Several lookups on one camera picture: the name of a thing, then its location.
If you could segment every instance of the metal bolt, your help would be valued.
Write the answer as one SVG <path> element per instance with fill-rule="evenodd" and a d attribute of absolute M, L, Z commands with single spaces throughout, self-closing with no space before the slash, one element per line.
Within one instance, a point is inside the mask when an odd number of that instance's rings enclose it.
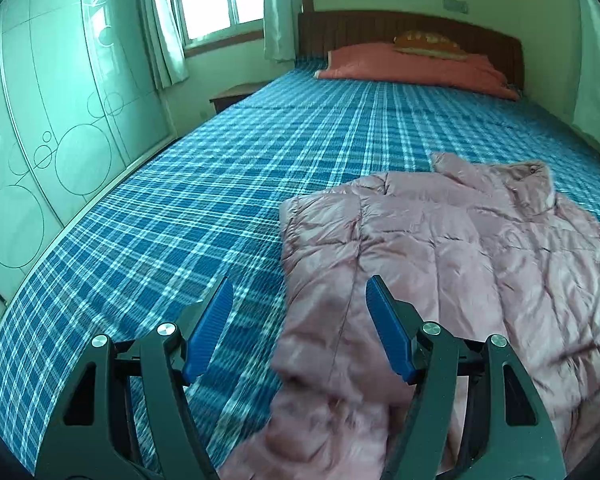
<path fill-rule="evenodd" d="M 436 323 L 425 323 L 422 326 L 422 331 L 429 335 L 438 335 L 440 333 L 440 325 Z"/>
<path fill-rule="evenodd" d="M 500 348 L 504 347 L 507 345 L 507 338 L 504 337 L 503 335 L 500 334 L 494 334 L 491 336 L 491 342 L 496 345 L 499 346 Z"/>
<path fill-rule="evenodd" d="M 105 335 L 97 335 L 91 340 L 91 346 L 95 346 L 96 348 L 100 348 L 107 344 L 107 336 Z"/>
<path fill-rule="evenodd" d="M 176 326 L 173 323 L 162 323 L 158 327 L 158 334 L 160 335 L 171 335 L 176 331 Z"/>

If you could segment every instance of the blue gripper pad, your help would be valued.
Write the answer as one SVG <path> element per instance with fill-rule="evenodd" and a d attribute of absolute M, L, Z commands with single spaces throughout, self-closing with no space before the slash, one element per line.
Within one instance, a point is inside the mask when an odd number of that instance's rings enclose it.
<path fill-rule="evenodd" d="M 396 316 L 394 305 L 394 299 L 386 295 L 378 277 L 371 277 L 366 282 L 366 307 L 369 309 L 392 370 L 400 375 L 403 381 L 411 383 L 416 375 L 411 360 L 411 340 Z"/>
<path fill-rule="evenodd" d="M 233 305 L 234 287 L 228 279 L 224 279 L 187 341 L 187 359 L 182 376 L 189 383 L 206 372 Z"/>

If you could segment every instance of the wooden bedside table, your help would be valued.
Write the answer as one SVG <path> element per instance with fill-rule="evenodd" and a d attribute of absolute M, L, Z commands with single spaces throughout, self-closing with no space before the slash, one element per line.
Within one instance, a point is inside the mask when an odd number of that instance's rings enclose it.
<path fill-rule="evenodd" d="M 222 110 L 227 109 L 231 105 L 239 103 L 243 99 L 249 97 L 251 94 L 256 93 L 261 88 L 271 83 L 271 81 L 261 81 L 259 83 L 245 83 L 244 85 L 234 86 L 219 93 L 217 96 L 209 99 L 210 103 L 216 107 L 216 114 L 219 114 Z"/>

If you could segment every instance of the wall socket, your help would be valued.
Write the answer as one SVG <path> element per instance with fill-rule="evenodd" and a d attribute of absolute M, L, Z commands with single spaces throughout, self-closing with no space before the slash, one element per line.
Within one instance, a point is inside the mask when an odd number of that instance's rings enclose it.
<path fill-rule="evenodd" d="M 442 0 L 442 6 L 452 12 L 469 13 L 469 4 L 463 0 Z"/>

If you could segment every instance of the bed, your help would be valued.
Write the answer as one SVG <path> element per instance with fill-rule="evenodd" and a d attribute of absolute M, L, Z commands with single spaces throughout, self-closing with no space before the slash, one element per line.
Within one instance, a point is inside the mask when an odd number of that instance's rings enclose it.
<path fill-rule="evenodd" d="M 379 171 L 429 171 L 435 151 L 483 163 L 542 158 L 557 189 L 600 220 L 600 156 L 527 100 L 313 78 L 331 48 L 392 40 L 405 28 L 447 34 L 524 86 L 520 42 L 490 30 L 409 13 L 302 15 L 304 59 L 296 68 L 117 186 L 8 309 L 0 327 L 0 436 L 29 470 L 87 341 L 101 332 L 135 338 L 175 319 L 224 274 L 235 287 L 234 310 L 187 399 L 216 466 L 262 427 L 279 386 L 268 361 L 285 313 L 278 206 L 287 198 Z M 133 396 L 142 453 L 156 467 L 139 383 Z"/>

